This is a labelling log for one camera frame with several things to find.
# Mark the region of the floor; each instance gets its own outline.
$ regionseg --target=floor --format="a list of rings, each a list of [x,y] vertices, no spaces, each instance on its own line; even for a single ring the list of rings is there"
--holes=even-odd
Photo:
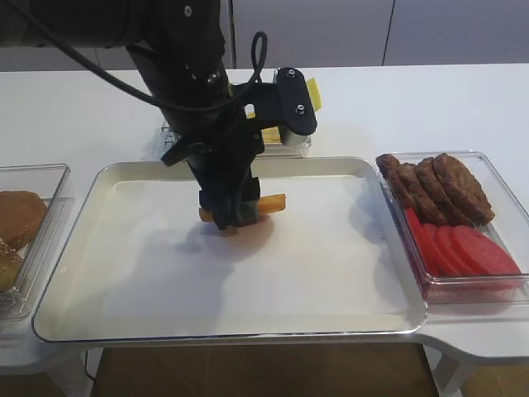
[[[529,366],[479,369],[465,397],[527,397]],[[0,376],[2,397],[63,397],[43,374]],[[106,349],[98,395],[436,397],[412,344]]]

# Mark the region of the clear plastic container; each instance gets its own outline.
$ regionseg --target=clear plastic container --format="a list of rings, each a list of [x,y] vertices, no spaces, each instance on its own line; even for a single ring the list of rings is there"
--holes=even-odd
[[[68,200],[62,196],[68,175],[69,167],[64,164],[0,168],[0,191],[38,194],[47,207],[36,235],[18,251],[22,264],[15,283],[0,293],[0,320],[23,318],[34,304],[32,287]]]
[[[177,140],[178,136],[164,122],[164,125],[160,128],[160,138],[157,141],[158,143],[153,153],[154,158],[159,159]],[[312,144],[311,137],[307,136],[306,140],[298,145],[285,146],[279,139],[277,128],[263,130],[263,141],[264,152],[258,155],[258,157],[304,158],[308,157],[308,152]]]
[[[416,164],[439,153],[393,153],[401,163]],[[466,277],[434,276],[427,271],[403,211],[383,182],[392,215],[400,226],[401,238],[425,300],[432,304],[526,302],[529,300],[529,216],[488,158],[478,152],[445,152],[466,165],[481,183],[496,217],[478,229],[499,244],[517,263],[520,275]]]

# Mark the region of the robotic arm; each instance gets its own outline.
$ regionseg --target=robotic arm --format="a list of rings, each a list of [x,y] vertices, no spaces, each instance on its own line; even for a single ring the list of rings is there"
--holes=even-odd
[[[245,226],[258,220],[260,183],[250,166],[264,151],[261,130],[278,126],[281,141],[292,145],[314,133],[317,123],[298,70],[278,69],[272,84],[260,82],[264,33],[252,45],[253,78],[229,83],[219,13],[219,0],[0,0],[0,47],[61,40],[75,47],[125,46],[152,97],[140,94],[182,137],[162,161],[187,160],[201,187],[200,205],[212,211],[219,228]],[[246,118],[249,103],[255,118]]]

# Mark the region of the white table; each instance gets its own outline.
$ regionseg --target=white table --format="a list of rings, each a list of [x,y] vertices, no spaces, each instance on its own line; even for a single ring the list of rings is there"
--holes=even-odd
[[[374,160],[388,151],[475,149],[490,158],[529,208],[525,183],[529,65],[305,69],[304,73],[317,78],[323,98],[312,156]],[[145,89],[137,72],[116,75]],[[250,72],[234,70],[230,75],[240,82]],[[270,76],[267,70],[264,80]],[[102,167],[154,159],[153,142],[162,121],[156,108],[88,72],[0,74],[0,166],[67,163],[78,198],[73,214]],[[493,305],[432,305],[425,327],[398,341],[420,342],[445,353],[434,375],[440,389],[450,394],[459,389],[473,365],[529,361],[529,305],[513,306],[501,316],[491,314],[493,309]],[[29,319],[0,324],[0,373],[46,371],[79,354],[81,348],[38,342]]]

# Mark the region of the tomato slice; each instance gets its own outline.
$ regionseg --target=tomato slice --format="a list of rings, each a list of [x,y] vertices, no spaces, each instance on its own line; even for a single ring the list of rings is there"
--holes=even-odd
[[[455,251],[452,245],[452,231],[451,226],[441,226],[437,228],[436,244],[443,256],[455,267],[460,270],[462,275],[482,275],[484,269],[481,266],[475,266],[463,261]]]
[[[436,235],[438,227],[430,223],[422,225],[424,230],[424,237],[427,244],[427,249],[431,253],[433,260],[437,263],[437,267],[446,275],[460,276],[464,271],[452,264],[441,252],[436,244]]]
[[[522,273],[502,247],[471,227],[454,227],[452,241],[455,251],[467,264],[482,268],[487,275]]]
[[[422,259],[424,260],[424,264],[428,273],[434,276],[442,275],[443,273],[441,272],[441,269],[434,261],[431,253],[428,250],[428,244],[424,238],[424,229],[422,228],[415,211],[413,211],[411,208],[406,208],[404,210],[404,214],[406,215],[407,223],[409,224],[410,229],[412,229],[413,238],[415,239],[419,251],[421,252]]]

